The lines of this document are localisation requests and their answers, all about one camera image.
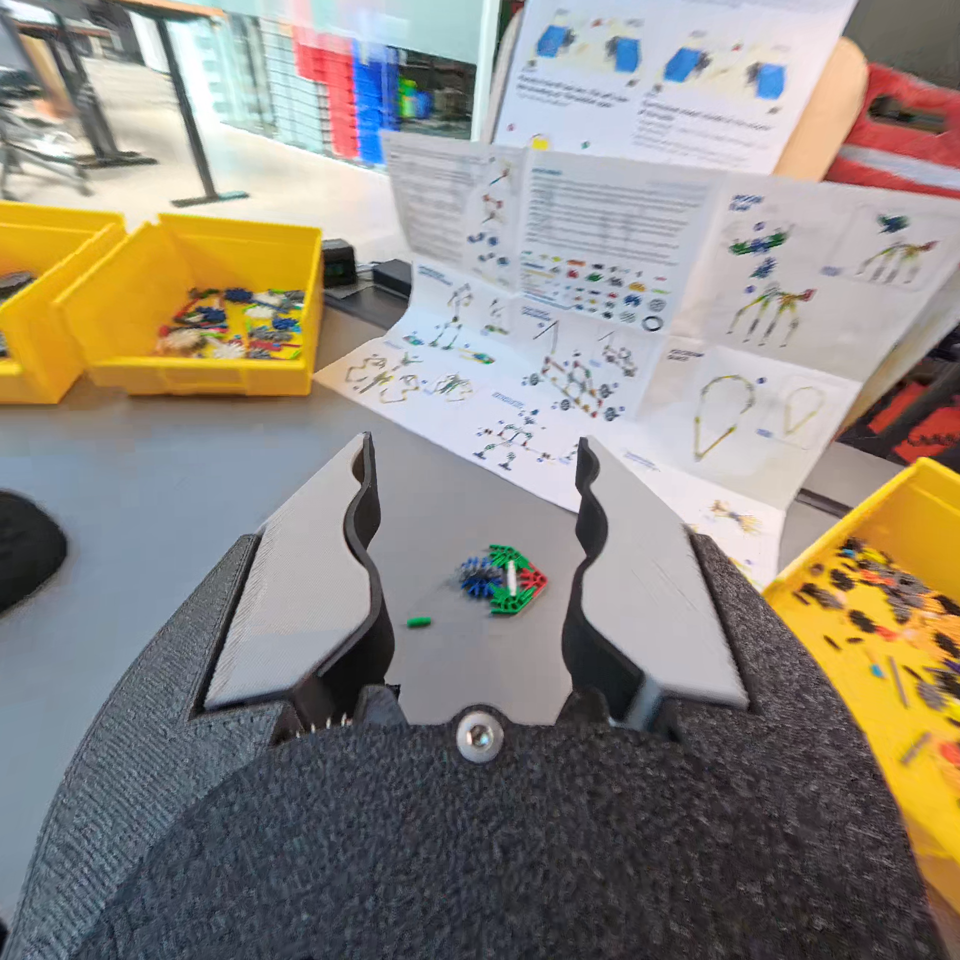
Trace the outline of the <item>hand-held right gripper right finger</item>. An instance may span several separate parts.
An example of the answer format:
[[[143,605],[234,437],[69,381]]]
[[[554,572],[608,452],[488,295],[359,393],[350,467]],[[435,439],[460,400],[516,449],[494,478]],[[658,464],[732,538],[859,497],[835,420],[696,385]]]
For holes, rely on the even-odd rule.
[[[748,689],[689,527],[595,437],[580,438],[583,557],[562,624],[573,689],[609,722],[652,729],[667,701],[745,712]]]

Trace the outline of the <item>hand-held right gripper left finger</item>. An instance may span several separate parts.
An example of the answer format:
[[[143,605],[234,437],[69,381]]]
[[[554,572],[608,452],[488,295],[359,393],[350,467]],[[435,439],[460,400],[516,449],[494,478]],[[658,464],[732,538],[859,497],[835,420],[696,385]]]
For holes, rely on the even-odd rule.
[[[354,714],[384,685],[394,629],[370,546],[381,524],[370,433],[352,438],[257,532],[203,708],[284,702]]]

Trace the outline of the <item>green red toy connector assembly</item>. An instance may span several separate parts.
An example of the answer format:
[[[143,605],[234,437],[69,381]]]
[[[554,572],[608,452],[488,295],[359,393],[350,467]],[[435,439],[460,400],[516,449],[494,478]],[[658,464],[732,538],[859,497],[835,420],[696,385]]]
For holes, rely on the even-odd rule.
[[[514,617],[546,590],[546,574],[517,548],[491,544],[487,548],[486,560],[489,571],[487,600],[492,615]]]

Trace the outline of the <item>blue grey toy connector cluster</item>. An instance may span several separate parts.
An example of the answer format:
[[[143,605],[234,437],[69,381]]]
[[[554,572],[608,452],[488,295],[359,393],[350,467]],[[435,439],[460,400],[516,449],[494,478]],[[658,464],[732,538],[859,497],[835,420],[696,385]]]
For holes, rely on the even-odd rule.
[[[490,601],[503,586],[503,572],[487,556],[472,557],[459,565],[456,580],[465,596],[477,601]]]

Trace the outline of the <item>yellow parts bin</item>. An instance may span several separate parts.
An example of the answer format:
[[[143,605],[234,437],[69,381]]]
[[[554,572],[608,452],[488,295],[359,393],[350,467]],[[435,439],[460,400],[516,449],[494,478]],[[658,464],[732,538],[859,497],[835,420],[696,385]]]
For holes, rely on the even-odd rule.
[[[161,214],[146,222],[55,302],[100,387],[132,397],[304,397],[322,315],[318,227]],[[304,352],[294,361],[212,360],[154,353],[194,287],[305,293]]]
[[[894,699],[885,682],[878,698],[868,698],[875,683],[851,653],[835,654],[821,638],[819,613],[806,613],[791,592],[807,566],[827,558],[847,537],[862,538],[890,553],[932,588],[947,594],[959,610],[959,478],[930,459],[919,459],[839,520],[764,590],[764,597],[821,666],[867,738],[894,794],[920,871],[955,910],[959,910],[958,792],[923,749],[907,766],[901,754],[918,733],[906,721],[894,727]]]
[[[61,295],[127,236],[120,212],[1,202],[2,278],[31,281],[2,298],[2,405],[56,405],[84,371]]]

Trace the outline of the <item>grey desk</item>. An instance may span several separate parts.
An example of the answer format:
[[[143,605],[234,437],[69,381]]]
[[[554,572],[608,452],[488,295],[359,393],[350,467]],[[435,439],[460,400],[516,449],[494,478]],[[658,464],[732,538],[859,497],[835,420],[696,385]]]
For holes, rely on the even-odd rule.
[[[947,958],[852,714],[708,536],[749,707],[574,690],[579,440],[567,511],[377,416],[120,411],[2,414],[2,491],[68,540],[2,614],[4,958]],[[258,531],[360,433],[384,684],[206,711]],[[457,583],[490,545],[548,580],[515,616]]]

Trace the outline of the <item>printed task card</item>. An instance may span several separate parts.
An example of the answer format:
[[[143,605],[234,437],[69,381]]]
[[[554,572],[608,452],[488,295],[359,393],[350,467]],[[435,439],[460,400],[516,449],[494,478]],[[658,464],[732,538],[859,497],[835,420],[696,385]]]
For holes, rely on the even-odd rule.
[[[526,2],[493,142],[771,174],[856,6]]]

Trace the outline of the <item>pile of dark toy pieces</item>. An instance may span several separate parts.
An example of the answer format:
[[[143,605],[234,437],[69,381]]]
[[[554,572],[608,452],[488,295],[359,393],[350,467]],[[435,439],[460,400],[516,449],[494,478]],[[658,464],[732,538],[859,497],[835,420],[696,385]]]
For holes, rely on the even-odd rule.
[[[912,764],[922,750],[950,789],[959,775],[958,603],[888,552],[850,535],[825,559],[806,567],[791,591],[807,614],[819,614],[821,639],[835,654],[850,653],[873,679],[867,697],[885,683],[894,699],[892,724],[918,732],[901,753]]]

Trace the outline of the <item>black digital clock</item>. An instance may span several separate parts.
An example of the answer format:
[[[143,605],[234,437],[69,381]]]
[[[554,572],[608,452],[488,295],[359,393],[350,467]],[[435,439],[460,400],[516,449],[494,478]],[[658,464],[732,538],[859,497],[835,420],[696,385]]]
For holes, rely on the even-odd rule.
[[[321,273],[325,291],[345,291],[358,283],[354,246],[342,238],[321,241]]]

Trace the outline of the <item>small black device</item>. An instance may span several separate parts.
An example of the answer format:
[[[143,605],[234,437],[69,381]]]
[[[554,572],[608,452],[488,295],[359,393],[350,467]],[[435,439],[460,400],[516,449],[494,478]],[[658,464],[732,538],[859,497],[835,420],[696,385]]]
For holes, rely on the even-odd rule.
[[[403,300],[409,300],[413,286],[411,263],[397,258],[378,261],[372,264],[369,272],[375,288]]]

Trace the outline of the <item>fold-out toy instruction sheet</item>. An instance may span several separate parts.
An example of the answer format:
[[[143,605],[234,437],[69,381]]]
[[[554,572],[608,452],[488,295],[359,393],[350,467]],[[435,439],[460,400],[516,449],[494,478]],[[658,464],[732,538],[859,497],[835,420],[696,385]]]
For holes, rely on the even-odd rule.
[[[318,383],[572,511],[597,436],[759,588],[957,277],[952,199],[403,133],[386,155],[409,304]]]

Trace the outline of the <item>red toy box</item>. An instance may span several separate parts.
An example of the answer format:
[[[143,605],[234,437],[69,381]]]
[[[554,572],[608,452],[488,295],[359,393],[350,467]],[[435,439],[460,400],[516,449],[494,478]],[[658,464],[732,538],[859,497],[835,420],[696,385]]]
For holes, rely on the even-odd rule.
[[[958,90],[870,63],[863,106],[824,180],[958,199]]]

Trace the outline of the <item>wooden office table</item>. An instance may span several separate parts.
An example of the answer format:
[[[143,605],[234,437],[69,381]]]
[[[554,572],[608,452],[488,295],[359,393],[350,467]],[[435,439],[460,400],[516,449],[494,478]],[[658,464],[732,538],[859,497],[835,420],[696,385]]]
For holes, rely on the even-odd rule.
[[[222,9],[214,6],[179,1],[119,1],[129,13],[150,19],[154,24],[161,50],[166,60],[167,72],[174,90],[177,110],[184,126],[189,152],[198,175],[201,193],[197,197],[179,198],[170,201],[176,210],[190,210],[220,203],[242,201],[250,198],[242,190],[220,191],[215,185],[210,162],[195,111],[190,102],[186,80],[178,59],[171,34],[172,23],[189,23],[197,20],[213,21],[224,18]]]

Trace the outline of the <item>red blue stacked bins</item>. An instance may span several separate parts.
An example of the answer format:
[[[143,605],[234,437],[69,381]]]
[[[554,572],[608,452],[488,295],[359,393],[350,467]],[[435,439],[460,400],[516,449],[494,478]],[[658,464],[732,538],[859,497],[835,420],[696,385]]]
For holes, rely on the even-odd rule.
[[[293,42],[297,73],[326,90],[333,155],[384,165],[381,135],[400,127],[399,50],[303,27]]]

